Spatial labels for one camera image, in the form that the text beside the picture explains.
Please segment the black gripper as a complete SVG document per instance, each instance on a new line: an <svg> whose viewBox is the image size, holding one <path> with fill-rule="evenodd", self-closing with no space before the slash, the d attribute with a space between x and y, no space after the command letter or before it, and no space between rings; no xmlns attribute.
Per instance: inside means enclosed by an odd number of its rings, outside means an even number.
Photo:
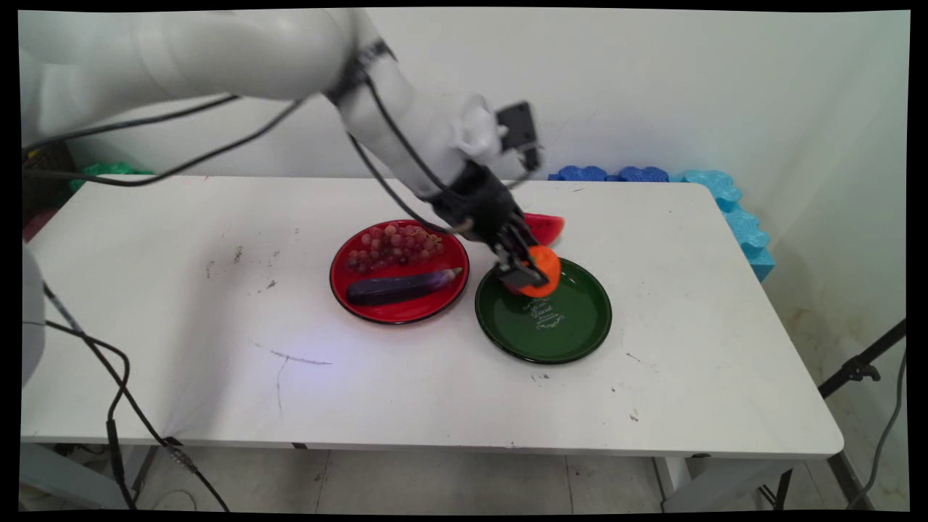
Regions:
<svg viewBox="0 0 928 522"><path fill-rule="evenodd" d="M538 241L513 193L489 168L465 162L449 189L428 204L468 240L496 249L497 276L507 287L521 291L550 283L550 248Z"/></svg>

